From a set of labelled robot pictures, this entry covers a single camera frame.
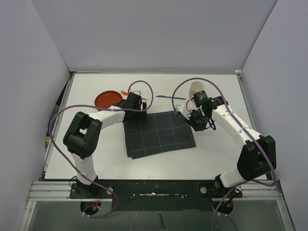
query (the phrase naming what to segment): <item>gray wall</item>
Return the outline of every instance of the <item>gray wall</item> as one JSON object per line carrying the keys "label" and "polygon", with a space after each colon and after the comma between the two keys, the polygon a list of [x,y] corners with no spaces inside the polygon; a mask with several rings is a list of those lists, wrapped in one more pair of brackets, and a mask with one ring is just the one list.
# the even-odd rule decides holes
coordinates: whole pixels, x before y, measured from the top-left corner
{"label": "gray wall", "polygon": [[276,0],[32,0],[71,71],[233,72]]}
{"label": "gray wall", "polygon": [[277,144],[277,173],[297,231],[308,219],[308,1],[278,0],[243,69],[257,125]]}
{"label": "gray wall", "polygon": [[68,70],[29,0],[0,1],[0,229],[18,230]]}

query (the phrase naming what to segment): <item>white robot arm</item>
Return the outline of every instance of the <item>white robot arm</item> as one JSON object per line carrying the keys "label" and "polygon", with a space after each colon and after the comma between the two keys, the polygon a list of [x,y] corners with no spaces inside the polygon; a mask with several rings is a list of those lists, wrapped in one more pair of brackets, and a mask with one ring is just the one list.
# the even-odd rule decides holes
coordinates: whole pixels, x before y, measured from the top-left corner
{"label": "white robot arm", "polygon": [[[126,100],[111,106],[108,111],[90,114],[78,112],[75,115],[64,136],[63,143],[72,154],[75,166],[84,176],[92,181],[98,179],[94,170],[92,154],[96,149],[101,130],[115,123],[146,116],[146,111],[123,111],[123,109],[141,110],[141,106],[143,110],[146,108],[146,103],[142,103],[140,92],[139,94],[130,92]],[[91,182],[80,174],[77,174],[77,183],[86,190],[91,185]]]}
{"label": "white robot arm", "polygon": [[263,137],[239,118],[228,106],[231,113],[241,122],[242,127],[240,127],[228,112],[221,97],[208,98],[206,93],[201,91],[194,95],[193,100],[196,109],[189,108],[186,103],[180,103],[176,106],[178,114],[185,117],[186,123],[191,125],[195,131],[202,131],[208,128],[215,130],[216,122],[226,130],[241,150],[237,166],[215,178],[221,188],[229,188],[270,172],[269,165],[253,143],[253,140],[243,132],[244,128],[257,140],[266,152],[273,167],[276,168],[275,141],[271,136]]}

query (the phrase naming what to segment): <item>black bracket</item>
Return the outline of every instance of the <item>black bracket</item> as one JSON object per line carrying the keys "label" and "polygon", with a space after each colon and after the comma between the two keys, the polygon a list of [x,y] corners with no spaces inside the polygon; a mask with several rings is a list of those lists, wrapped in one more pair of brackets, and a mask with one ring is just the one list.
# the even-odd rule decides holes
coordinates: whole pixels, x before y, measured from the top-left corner
{"label": "black bracket", "polygon": [[[112,188],[120,203],[117,211],[180,211],[198,209],[213,211],[212,199],[222,198],[226,192],[215,188],[214,180],[97,180],[107,188]],[[72,184],[71,199],[93,199],[97,195],[83,194]],[[112,198],[112,208],[116,200],[102,191],[102,199]]]}

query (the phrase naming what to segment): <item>white cup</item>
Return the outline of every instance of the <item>white cup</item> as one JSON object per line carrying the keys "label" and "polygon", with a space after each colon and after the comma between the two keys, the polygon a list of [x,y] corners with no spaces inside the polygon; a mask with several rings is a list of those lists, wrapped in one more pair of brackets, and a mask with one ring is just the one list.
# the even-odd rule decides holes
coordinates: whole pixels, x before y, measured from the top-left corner
{"label": "white cup", "polygon": [[191,88],[189,89],[189,99],[193,98],[193,95],[199,91],[204,90],[204,85],[200,81],[192,82]]}

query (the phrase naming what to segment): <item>white table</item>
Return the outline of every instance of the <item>white table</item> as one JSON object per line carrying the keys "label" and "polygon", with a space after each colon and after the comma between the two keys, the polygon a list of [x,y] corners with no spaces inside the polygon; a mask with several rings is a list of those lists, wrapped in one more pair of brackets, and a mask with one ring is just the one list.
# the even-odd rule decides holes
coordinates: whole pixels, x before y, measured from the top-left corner
{"label": "white table", "polygon": [[[167,75],[167,74],[75,74],[66,106],[74,104],[94,105],[97,95],[106,90],[127,90],[135,80],[145,80],[153,88],[154,96],[171,96],[175,87],[192,77],[204,77],[218,85],[230,106],[250,124],[248,112],[236,75]],[[184,84],[176,96],[187,98],[191,82]],[[140,90],[142,96],[150,99],[151,93],[143,83],[137,83],[132,90]],[[214,87],[205,82],[209,97],[218,96]],[[148,113],[171,111],[171,99],[154,98]],[[74,115],[78,111],[96,112],[91,108],[72,108],[64,112],[56,143],[73,160],[63,137]],[[115,124],[101,131],[99,143],[93,154],[94,168],[100,179],[117,180],[213,180],[237,163],[240,150],[233,139],[216,124],[217,130],[194,132],[196,147],[155,154],[132,160],[127,157],[123,124]],[[53,148],[48,164],[46,179],[70,179],[76,175],[67,161]]]}

